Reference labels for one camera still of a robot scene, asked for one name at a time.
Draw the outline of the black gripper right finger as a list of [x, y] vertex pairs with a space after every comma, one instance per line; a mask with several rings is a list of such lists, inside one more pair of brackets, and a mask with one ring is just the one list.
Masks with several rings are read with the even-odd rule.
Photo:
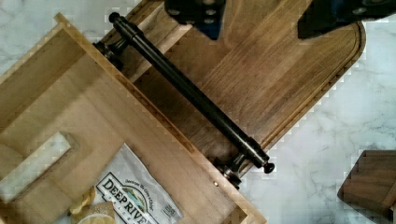
[[299, 39], [314, 38], [359, 21], [393, 15], [396, 0], [313, 0], [297, 22]]

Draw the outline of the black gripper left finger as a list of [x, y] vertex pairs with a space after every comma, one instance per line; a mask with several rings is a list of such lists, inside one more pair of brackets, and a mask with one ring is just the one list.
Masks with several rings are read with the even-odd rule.
[[226, 0], [164, 0], [167, 14], [179, 24], [190, 24], [211, 40], [219, 38]]

